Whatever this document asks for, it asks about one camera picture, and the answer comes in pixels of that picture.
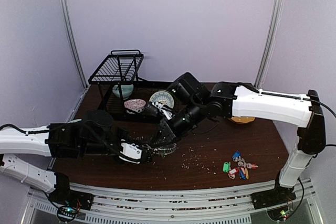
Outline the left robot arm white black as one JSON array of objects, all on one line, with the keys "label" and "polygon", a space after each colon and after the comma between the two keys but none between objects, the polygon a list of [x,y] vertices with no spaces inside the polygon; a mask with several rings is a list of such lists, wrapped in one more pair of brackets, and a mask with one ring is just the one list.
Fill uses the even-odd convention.
[{"label": "left robot arm white black", "polygon": [[148,163],[152,158],[150,147],[129,141],[125,130],[118,129],[113,134],[112,124],[113,118],[108,112],[96,110],[89,111],[82,119],[38,128],[2,125],[1,173],[40,189],[54,204],[89,210],[93,194],[71,189],[67,175],[38,168],[17,154],[74,159],[86,155],[115,156],[128,163]]}]

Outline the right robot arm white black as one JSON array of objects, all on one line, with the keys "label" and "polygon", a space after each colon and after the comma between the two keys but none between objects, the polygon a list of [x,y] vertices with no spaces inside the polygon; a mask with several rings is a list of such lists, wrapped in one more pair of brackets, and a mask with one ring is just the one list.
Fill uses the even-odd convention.
[{"label": "right robot arm white black", "polygon": [[284,94],[257,90],[249,83],[218,82],[208,90],[191,73],[186,72],[168,87],[184,108],[171,119],[160,121],[152,144],[167,146],[178,142],[205,118],[222,116],[252,117],[296,125],[297,142],[273,189],[253,193],[255,209],[284,204],[295,199],[293,188],[311,159],[326,147],[326,127],[318,93]]}]

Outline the blue key tag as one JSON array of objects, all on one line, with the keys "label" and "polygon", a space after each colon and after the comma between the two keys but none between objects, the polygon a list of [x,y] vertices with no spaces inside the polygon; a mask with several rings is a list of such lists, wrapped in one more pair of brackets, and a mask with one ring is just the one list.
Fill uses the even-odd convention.
[{"label": "blue key tag", "polygon": [[237,160],[238,158],[240,157],[240,152],[239,151],[236,151],[233,156],[232,156],[232,159],[233,161]]}]

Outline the black keyring disc with rings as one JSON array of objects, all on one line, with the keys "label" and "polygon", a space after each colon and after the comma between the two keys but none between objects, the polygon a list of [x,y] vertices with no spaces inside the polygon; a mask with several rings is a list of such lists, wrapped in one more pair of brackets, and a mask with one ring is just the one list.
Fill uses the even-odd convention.
[{"label": "black keyring disc with rings", "polygon": [[150,140],[144,138],[143,136],[129,137],[129,140],[131,141],[131,143],[135,143],[137,145],[147,148],[152,153],[152,155],[158,155],[161,156],[162,158],[173,154],[177,150],[176,143],[151,144]]}]

